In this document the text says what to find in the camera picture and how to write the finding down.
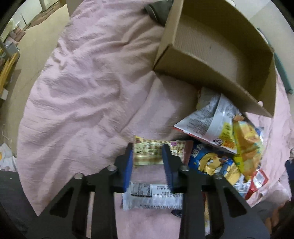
yellow object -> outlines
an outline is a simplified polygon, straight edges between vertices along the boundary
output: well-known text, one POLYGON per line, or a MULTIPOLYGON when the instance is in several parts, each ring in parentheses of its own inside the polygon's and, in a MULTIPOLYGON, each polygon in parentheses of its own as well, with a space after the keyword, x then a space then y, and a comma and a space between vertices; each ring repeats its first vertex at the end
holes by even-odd
POLYGON ((199 161, 198 170, 213 175, 216 168, 221 165, 219 157, 215 153, 208 153, 204 155, 199 161))
POLYGON ((233 136, 233 126, 231 123, 225 122, 223 124, 223 130, 219 138, 223 141, 222 146, 230 149, 236 148, 236 143, 233 136))
POLYGON ((245 179, 249 180, 260 163, 262 141, 254 127, 245 121, 234 121, 233 127, 238 153, 234 161, 245 179))
POLYGON ((241 173, 235 163, 229 166, 224 177, 231 185, 234 185, 239 180, 239 178, 241 177, 241 173))
POLYGON ((4 87, 4 83, 7 80, 8 74, 13 66, 13 64, 15 63, 15 61, 17 60, 17 53, 14 53, 11 57, 11 59, 8 59, 0 73, 0 95, 3 92, 3 87, 4 87))
POLYGON ((165 140, 147 140, 138 136, 134 137, 133 144, 133 162, 134 165, 153 165, 163 164, 162 161, 162 146, 168 144, 172 155, 179 156, 182 162, 188 162, 193 141, 191 140, 177 140, 177 141, 165 141, 165 140), (189 152, 186 152, 187 146, 191 145, 189 152))

bed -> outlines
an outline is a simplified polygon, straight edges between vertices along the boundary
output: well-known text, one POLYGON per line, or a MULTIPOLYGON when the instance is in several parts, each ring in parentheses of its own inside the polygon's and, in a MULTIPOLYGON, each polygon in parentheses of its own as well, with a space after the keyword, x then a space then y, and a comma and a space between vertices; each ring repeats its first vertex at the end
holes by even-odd
MULTIPOLYGON (((24 192, 37 214, 77 172, 99 172, 133 136, 185 138, 172 126, 195 110, 196 88, 152 71, 163 27, 142 9, 152 1, 84 0, 71 16, 26 103, 17 142, 24 192)), ((277 73, 274 118, 248 114, 265 127, 262 168, 269 182, 248 200, 271 192, 290 195, 280 177, 292 148, 290 106, 277 73)), ((134 169, 133 181, 163 182, 162 165, 134 169)), ((119 238, 177 238, 180 219, 170 210, 121 208, 119 238)))

screw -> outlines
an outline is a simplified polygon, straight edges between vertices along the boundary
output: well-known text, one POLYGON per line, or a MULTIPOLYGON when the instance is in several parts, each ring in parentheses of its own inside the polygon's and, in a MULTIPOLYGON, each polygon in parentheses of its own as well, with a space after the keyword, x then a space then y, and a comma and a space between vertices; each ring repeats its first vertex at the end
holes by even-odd
POLYGON ((215 173, 213 176, 214 176, 215 179, 222 179, 223 178, 223 176, 218 172, 215 173))
POLYGON ((76 174, 74 175, 74 178, 75 178, 75 179, 82 179, 83 176, 84 176, 84 174, 82 174, 81 172, 78 172, 78 173, 76 173, 76 174))
POLYGON ((189 171, 189 167, 188 167, 187 165, 182 165, 182 166, 180 167, 180 170, 181 170, 181 171, 189 171))
POLYGON ((117 167, 116 167, 115 165, 109 165, 109 166, 107 167, 107 169, 108 169, 109 171, 116 171, 116 170, 117 170, 117 167))

snack package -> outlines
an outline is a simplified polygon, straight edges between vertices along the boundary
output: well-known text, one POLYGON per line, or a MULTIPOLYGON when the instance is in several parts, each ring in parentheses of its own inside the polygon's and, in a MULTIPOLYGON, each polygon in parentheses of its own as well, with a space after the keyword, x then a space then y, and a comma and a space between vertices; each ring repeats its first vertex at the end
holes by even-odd
POLYGON ((0 171, 17 172, 16 158, 3 158, 0 160, 0 171))
POLYGON ((241 177, 240 171, 229 154, 216 151, 197 141, 194 142, 188 165, 209 175, 221 173, 231 185, 234 185, 241 177))
POLYGON ((223 94, 202 87, 197 111, 175 124, 174 128, 223 151, 237 153, 233 118, 240 114, 223 94))
POLYGON ((131 182, 123 193, 123 209, 182 209, 183 194, 172 193, 166 184, 131 182))
POLYGON ((253 193, 257 192, 257 190, 264 186, 267 182, 268 177, 265 172, 261 168, 256 169, 251 177, 250 188, 245 196, 245 200, 248 200, 253 193))
POLYGON ((251 179, 245 182, 245 177, 241 174, 239 180, 233 185, 233 187, 238 191, 238 193, 245 198, 251 186, 251 179))
POLYGON ((135 136, 133 145, 134 165, 163 164, 161 150, 164 144, 169 145, 173 155, 179 156, 183 163, 188 164, 193 147, 192 140, 146 140, 144 138, 135 136))
POLYGON ((234 137, 237 143, 237 155, 234 161, 248 181, 260 164, 263 152, 261 130, 255 129, 246 121, 233 122, 234 137))
POLYGON ((12 157, 11 149, 8 147, 6 143, 2 144, 0 146, 0 160, 4 158, 10 158, 12 157))

red snack package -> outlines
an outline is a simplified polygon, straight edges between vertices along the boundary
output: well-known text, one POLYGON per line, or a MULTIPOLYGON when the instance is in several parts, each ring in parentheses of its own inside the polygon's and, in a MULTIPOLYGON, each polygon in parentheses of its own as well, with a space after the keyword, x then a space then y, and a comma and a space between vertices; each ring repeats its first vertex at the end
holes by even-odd
POLYGON ((263 185, 268 182, 268 177, 264 171, 259 168, 257 169, 251 177, 251 184, 248 193, 245 196, 245 200, 248 200, 253 193, 260 189, 263 185))

